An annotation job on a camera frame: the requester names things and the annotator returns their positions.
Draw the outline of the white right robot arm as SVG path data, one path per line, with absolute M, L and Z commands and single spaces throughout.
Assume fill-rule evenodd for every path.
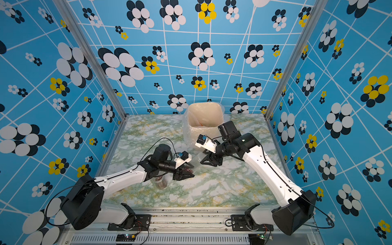
M 201 164 L 220 166 L 224 157 L 244 161 L 261 177 L 275 196 L 278 207 L 274 209 L 253 205 L 245 211 L 245 221 L 250 230 L 262 225 L 276 225 L 284 234 L 292 235 L 313 216 L 316 198 L 311 191 L 303 191 L 267 155 L 262 144 L 251 134 L 241 134 L 233 121 L 218 127 L 223 142 L 207 135 L 199 135 L 195 145 L 204 148 L 206 156 Z

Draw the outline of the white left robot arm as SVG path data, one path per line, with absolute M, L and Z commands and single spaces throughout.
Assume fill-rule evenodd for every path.
M 188 152 L 174 157 L 168 145 L 160 144 L 152 155 L 134 168 L 96 178 L 80 177 L 62 200 L 60 209 L 75 230 L 82 230 L 93 223 L 115 224 L 123 230 L 130 230 L 137 223 L 133 209 L 126 203 L 104 204 L 103 200 L 131 185 L 144 183 L 162 174 L 172 174 L 175 181 L 193 178 L 194 174 L 186 166 L 191 160 Z

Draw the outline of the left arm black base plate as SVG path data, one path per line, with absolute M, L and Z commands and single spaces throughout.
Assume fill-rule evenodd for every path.
M 152 215 L 136 214 L 125 220 L 120 225 L 110 223 L 107 230 L 109 231 L 148 231 Z

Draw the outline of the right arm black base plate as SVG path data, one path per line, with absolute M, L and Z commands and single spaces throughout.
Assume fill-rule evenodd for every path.
M 225 225 L 231 227 L 233 231 L 258 231 L 258 232 L 270 232 L 274 231 L 273 225 L 269 224 L 256 224 L 247 215 L 232 214 L 229 219 L 225 221 Z

